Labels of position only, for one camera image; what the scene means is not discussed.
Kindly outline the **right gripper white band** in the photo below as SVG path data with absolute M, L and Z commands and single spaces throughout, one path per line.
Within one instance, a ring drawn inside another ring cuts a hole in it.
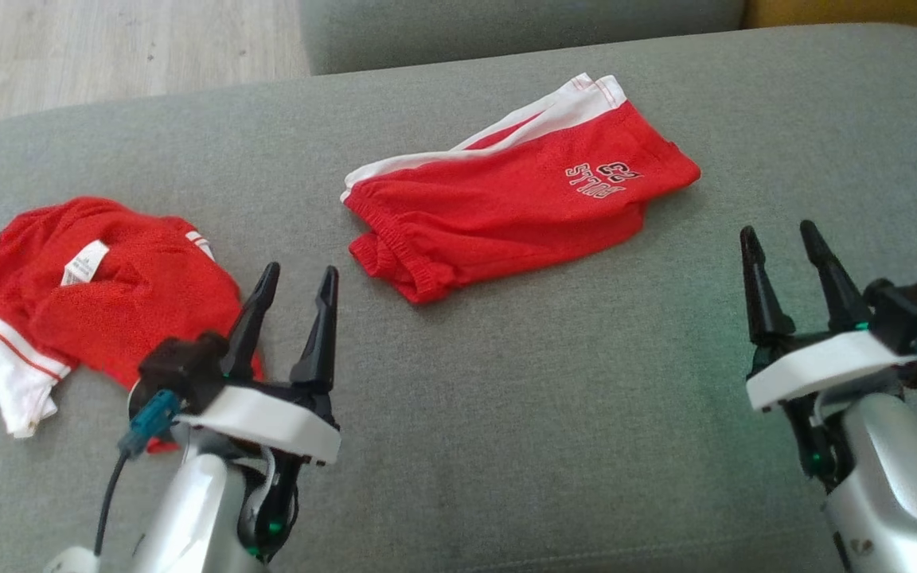
M 802 242 L 818 272 L 825 295 L 829 331 L 850 331 L 815 341 L 787 354 L 758 349 L 747 380 L 752 409 L 782 410 L 792 428 L 802 472 L 827 492 L 836 489 L 854 467 L 850 447 L 827 421 L 825 403 L 899 391 L 899 381 L 874 377 L 917 363 L 917 355 L 896 354 L 869 331 L 872 312 L 844 265 L 812 220 L 799 225 Z M 765 263 L 767 257 L 753 226 L 739 233 L 743 291 L 753 345 L 771 345 L 796 333 L 793 319 L 780 308 Z

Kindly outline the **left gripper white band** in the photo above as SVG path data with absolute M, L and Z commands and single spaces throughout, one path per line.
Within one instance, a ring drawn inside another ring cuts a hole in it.
M 264 377 L 259 335 L 280 271 L 278 262 L 264 268 L 230 330 L 223 374 L 232 380 Z M 291 387 L 334 389 L 338 295 L 339 271 L 327 266 Z M 176 472 L 178 559 L 274 558 L 298 518 L 302 468 L 334 464 L 341 453 L 341 429 L 325 395 L 308 405 L 278 396 L 276 388 L 229 387 L 178 424 L 186 446 Z

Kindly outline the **red basketball jersey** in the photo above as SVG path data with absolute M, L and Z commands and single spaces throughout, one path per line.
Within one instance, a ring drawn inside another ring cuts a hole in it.
M 81 366 L 132 389 L 168 337 L 226 333 L 236 280 L 188 221 L 80 197 L 0 231 L 0 415 L 12 438 L 56 414 L 59 382 Z

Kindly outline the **red shorts with white stripe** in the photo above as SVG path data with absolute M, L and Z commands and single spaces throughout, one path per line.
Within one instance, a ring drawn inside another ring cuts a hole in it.
M 423 305 L 626 242 L 700 177 L 615 77 L 578 75 L 447 151 L 357 168 L 341 202 L 361 268 Z

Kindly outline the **yellow cushion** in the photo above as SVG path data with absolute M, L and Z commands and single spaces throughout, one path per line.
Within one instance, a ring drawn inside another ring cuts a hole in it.
M 864 22 L 917 28 L 917 0 L 745 0 L 743 11 L 745 29 Z

